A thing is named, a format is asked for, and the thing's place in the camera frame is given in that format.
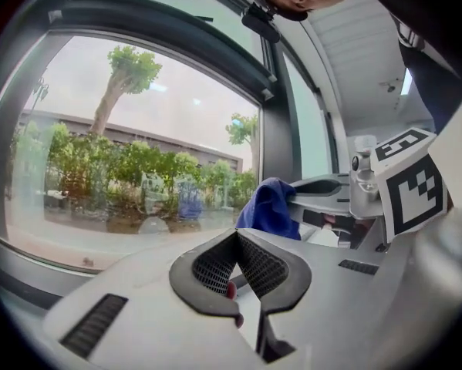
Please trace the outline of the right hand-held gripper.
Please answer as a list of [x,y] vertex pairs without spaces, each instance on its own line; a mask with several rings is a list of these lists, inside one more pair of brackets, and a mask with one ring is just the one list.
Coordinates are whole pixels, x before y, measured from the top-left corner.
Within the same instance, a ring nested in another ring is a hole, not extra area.
[[[334,215],[338,242],[351,242],[356,220],[384,219],[383,240],[391,243],[447,212],[447,187],[430,157],[437,135],[406,129],[381,143],[358,148],[347,173],[325,174],[291,184],[290,218],[324,227],[324,214]],[[349,184],[350,199],[341,186]],[[330,191],[308,193],[306,191]]]

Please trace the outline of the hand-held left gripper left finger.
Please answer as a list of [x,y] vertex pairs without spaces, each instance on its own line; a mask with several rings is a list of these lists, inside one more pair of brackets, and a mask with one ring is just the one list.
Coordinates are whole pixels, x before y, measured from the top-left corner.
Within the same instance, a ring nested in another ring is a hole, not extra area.
[[241,237],[230,229],[123,257],[58,301],[43,328],[64,366],[81,369],[264,369],[226,295]]

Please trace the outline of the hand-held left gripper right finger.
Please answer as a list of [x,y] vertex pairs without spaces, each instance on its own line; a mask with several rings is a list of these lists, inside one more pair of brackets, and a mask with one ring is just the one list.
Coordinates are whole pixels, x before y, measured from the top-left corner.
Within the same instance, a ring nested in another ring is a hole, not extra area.
[[310,244],[258,230],[237,232],[241,269],[258,276],[257,350],[241,369],[395,369],[393,304],[403,243],[385,253]]

